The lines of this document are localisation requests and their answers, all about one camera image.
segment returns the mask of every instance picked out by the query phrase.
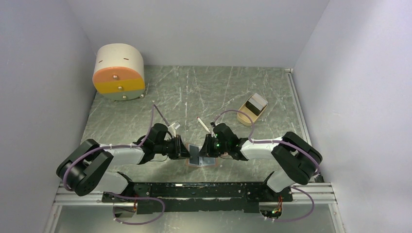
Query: white cylinder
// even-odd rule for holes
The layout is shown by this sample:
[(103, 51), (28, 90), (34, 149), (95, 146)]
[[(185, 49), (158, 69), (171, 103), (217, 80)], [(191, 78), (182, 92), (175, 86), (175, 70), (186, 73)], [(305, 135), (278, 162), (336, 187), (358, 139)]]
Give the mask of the white cylinder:
[(113, 100), (131, 100), (143, 94), (144, 64), (140, 52), (126, 44), (109, 44), (97, 52), (93, 84)]

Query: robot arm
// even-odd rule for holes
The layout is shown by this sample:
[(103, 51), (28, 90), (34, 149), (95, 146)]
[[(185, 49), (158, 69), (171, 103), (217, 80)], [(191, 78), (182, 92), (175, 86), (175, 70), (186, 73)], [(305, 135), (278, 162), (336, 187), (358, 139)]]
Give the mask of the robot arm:
[[(141, 165), (152, 160), (155, 154), (167, 155), (170, 159), (186, 159), (190, 157), (189, 151), (183, 145), (181, 137), (177, 135), (165, 140), (168, 128), (163, 124), (155, 124), (140, 148), (116, 148), (99, 150), (83, 162), (76, 164), (69, 172), (68, 185), (78, 196), (89, 194), (92, 190), (113, 192), (129, 196), (133, 191), (133, 182), (121, 172), (109, 172), (108, 168), (115, 165), (137, 164)], [(141, 137), (134, 144), (139, 144)], [(80, 156), (96, 149), (107, 146), (99, 144), (93, 139), (83, 142), (65, 161), (57, 168), (56, 174), (61, 179), (67, 168)]]
[[(276, 193), (294, 183), (307, 184), (314, 175), (316, 166), (307, 156), (296, 153), (294, 148), (272, 141), (293, 144), (308, 153), (318, 164), (322, 161), (318, 151), (292, 132), (287, 132), (280, 138), (266, 140), (269, 143), (252, 143), (248, 138), (238, 138), (224, 123), (215, 126), (213, 131), (216, 137), (206, 135), (199, 156), (216, 158), (228, 153), (235, 160), (275, 159), (283, 169), (272, 172), (264, 184)], [(180, 136), (165, 140), (167, 132), (165, 125), (155, 124), (140, 148), (105, 149), (89, 155), (69, 172), (68, 185), (78, 196), (84, 196), (92, 190), (132, 196), (133, 193), (130, 192), (133, 192), (133, 182), (121, 172), (106, 170), (115, 165), (144, 164), (152, 160), (155, 154), (167, 155), (172, 160), (190, 158)], [(86, 140), (58, 167), (56, 174), (63, 179), (73, 161), (101, 146), (104, 145), (93, 139)]]
[(307, 184), (316, 171), (316, 165), (303, 153), (283, 143), (292, 144), (309, 154), (318, 164), (322, 156), (311, 145), (293, 132), (287, 132), (283, 137), (254, 143), (248, 138), (238, 138), (224, 123), (214, 127), (216, 137), (206, 135), (205, 142), (199, 152), (204, 157), (218, 157), (228, 153), (235, 160), (275, 159), (283, 168), (271, 173), (265, 183), (275, 192), (294, 183)]

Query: black metal base plate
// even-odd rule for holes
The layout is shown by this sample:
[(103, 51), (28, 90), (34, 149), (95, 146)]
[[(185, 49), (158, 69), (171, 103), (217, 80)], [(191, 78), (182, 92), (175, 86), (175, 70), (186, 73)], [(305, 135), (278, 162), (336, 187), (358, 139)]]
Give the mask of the black metal base plate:
[[(275, 193), (263, 182), (233, 183), (135, 183), (138, 197), (153, 197), (164, 201), (165, 212), (232, 211), (259, 213), (259, 202), (293, 200), (291, 189)], [(104, 193), (102, 202), (133, 202)], [(162, 209), (158, 201), (139, 200), (138, 214), (151, 214)]]

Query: marble tabletop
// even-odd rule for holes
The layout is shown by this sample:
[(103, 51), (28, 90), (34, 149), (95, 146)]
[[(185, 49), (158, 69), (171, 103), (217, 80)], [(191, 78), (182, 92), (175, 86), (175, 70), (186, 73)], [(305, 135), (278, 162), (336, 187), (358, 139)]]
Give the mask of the marble tabletop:
[[(178, 133), (184, 142), (202, 146), (206, 131), (197, 121), (209, 125), (220, 112), (239, 109), (253, 94), (269, 102), (256, 122), (253, 138), (268, 139), (292, 131), (302, 136), (299, 116), (288, 77), (281, 68), (145, 66), (145, 97), (112, 101), (99, 93), (90, 109), (83, 139), (103, 144), (129, 144), (146, 134), (155, 103), (170, 122), (179, 121)], [(154, 123), (162, 123), (155, 113)], [(226, 123), (239, 137), (251, 128), (226, 113), (217, 123)], [(154, 160), (165, 156), (156, 155)], [(218, 158), (215, 167), (190, 167), (185, 160), (147, 162), (115, 167), (135, 182), (238, 182), (263, 181), (280, 169), (275, 160), (235, 161)]]

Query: white wall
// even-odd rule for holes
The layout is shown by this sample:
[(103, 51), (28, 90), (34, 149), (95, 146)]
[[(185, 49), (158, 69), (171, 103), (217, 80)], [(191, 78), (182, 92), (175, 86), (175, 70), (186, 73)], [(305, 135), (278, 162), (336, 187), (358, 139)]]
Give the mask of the white wall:
[(68, 0), (97, 51), (151, 65), (293, 67), (329, 0)]
[(348, 232), (411, 232), (412, 2), (331, 0), (294, 71)]
[(64, 0), (0, 0), (0, 232), (42, 232), (81, 139), (95, 56)]

